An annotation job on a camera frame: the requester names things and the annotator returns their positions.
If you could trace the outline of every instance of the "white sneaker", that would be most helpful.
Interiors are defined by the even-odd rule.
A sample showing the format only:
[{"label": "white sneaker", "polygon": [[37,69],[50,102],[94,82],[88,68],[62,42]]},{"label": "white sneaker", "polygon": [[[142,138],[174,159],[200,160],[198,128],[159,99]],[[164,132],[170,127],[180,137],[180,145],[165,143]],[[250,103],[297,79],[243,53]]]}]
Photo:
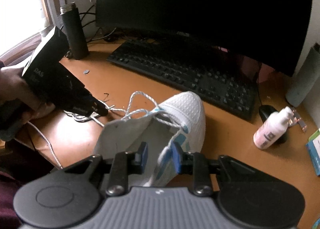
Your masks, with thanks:
[{"label": "white sneaker", "polygon": [[[139,109],[129,113],[132,99],[141,94],[153,101],[152,111]],[[146,112],[131,119],[133,114]],[[185,152],[200,152],[205,134],[205,115],[201,99],[193,92],[182,92],[159,105],[137,91],[131,95],[125,116],[105,125],[94,149],[104,159],[117,152],[136,151],[142,141],[148,143],[148,160],[143,175],[130,175],[129,186],[165,186],[176,175],[170,146],[178,142]]]}]

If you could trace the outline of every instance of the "white shoelace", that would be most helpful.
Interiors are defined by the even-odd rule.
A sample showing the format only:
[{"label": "white shoelace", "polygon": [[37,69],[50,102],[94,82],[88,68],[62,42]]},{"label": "white shoelace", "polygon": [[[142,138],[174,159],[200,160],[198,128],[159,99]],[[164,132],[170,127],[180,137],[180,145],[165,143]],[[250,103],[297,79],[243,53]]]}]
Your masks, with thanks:
[{"label": "white shoelace", "polygon": [[[156,119],[158,122],[161,122],[163,124],[166,124],[168,126],[171,126],[171,127],[175,127],[175,128],[181,128],[182,127],[182,124],[181,123],[177,123],[177,121],[180,121],[180,120],[177,120],[177,118],[171,114],[171,113],[168,113],[166,111],[163,111],[160,109],[159,107],[159,104],[149,95],[147,95],[146,93],[142,92],[142,91],[135,91],[131,97],[130,97],[130,100],[129,100],[129,104],[128,104],[128,108],[127,110],[124,110],[124,109],[116,109],[116,108],[113,108],[113,106],[109,107],[105,102],[102,102],[107,108],[108,110],[110,111],[122,111],[125,113],[125,115],[121,118],[121,120],[125,120],[125,119],[130,119],[132,115],[134,114],[137,114],[137,113],[140,113],[140,112],[144,112],[146,114],[149,114],[150,111],[146,110],[146,109],[137,109],[137,110],[134,110],[132,112],[129,112],[130,111],[130,108],[132,106],[132,101],[133,101],[133,98],[136,96],[136,95],[142,95],[144,97],[146,97],[147,99],[149,99],[150,101],[152,101],[154,103],[154,105],[159,109],[157,111],[157,114],[165,117],[165,118],[169,118],[171,120],[171,122],[169,121],[165,121],[163,119],[160,119],[156,116],[153,116],[154,119]],[[104,124],[101,123],[100,121],[97,120],[98,117],[100,117],[99,114],[97,114],[96,112],[92,113],[90,117],[85,117],[85,116],[82,116],[82,115],[79,115],[79,114],[74,114],[74,113],[71,113],[71,112],[67,112],[67,111],[64,111],[69,117],[73,117],[73,119],[77,122],[86,122],[90,119],[92,119],[93,121],[95,121],[96,123],[98,123],[100,126],[104,127]],[[50,143],[50,141],[44,136],[44,134],[34,125],[32,124],[31,122],[28,122],[28,124],[30,124],[32,127],[34,127],[36,129],[36,131],[41,135],[41,137],[47,142],[48,146],[49,146],[49,149],[51,151],[51,154],[53,155],[54,159],[56,160],[58,166],[60,168],[63,168],[61,163],[59,162],[54,150],[53,150],[53,147],[52,147],[52,144]]]}]

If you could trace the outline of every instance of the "computer mouse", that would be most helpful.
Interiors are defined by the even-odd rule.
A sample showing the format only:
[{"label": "computer mouse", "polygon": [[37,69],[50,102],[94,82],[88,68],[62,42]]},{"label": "computer mouse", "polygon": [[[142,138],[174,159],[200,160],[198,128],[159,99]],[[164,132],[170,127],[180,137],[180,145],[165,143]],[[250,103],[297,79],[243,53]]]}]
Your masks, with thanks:
[{"label": "computer mouse", "polygon": [[[271,113],[277,111],[273,106],[271,105],[261,105],[259,107],[259,115],[260,118],[262,120],[262,122],[264,123],[268,117],[271,115]],[[288,136],[287,136],[287,132],[285,132],[279,139],[277,139],[277,141],[274,144],[282,144],[285,143],[287,140]]]}]

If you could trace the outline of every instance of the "black thermos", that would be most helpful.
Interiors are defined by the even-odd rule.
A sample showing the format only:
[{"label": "black thermos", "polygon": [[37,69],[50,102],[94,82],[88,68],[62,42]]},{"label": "black thermos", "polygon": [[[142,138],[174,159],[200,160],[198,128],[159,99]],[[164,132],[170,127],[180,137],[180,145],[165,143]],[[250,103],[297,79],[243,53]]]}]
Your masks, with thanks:
[{"label": "black thermos", "polygon": [[60,12],[73,58],[79,60],[86,57],[89,50],[76,3],[72,2],[62,6]]}]

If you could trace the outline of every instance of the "spray bottle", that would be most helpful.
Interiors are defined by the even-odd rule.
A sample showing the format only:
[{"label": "spray bottle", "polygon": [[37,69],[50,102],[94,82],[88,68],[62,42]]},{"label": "spray bottle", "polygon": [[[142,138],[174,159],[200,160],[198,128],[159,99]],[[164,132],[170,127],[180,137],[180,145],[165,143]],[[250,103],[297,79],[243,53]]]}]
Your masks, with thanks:
[{"label": "spray bottle", "polygon": [[269,118],[253,135],[255,145],[261,150],[271,146],[286,132],[291,117],[293,117],[293,112],[288,106],[280,112],[270,114]]}]

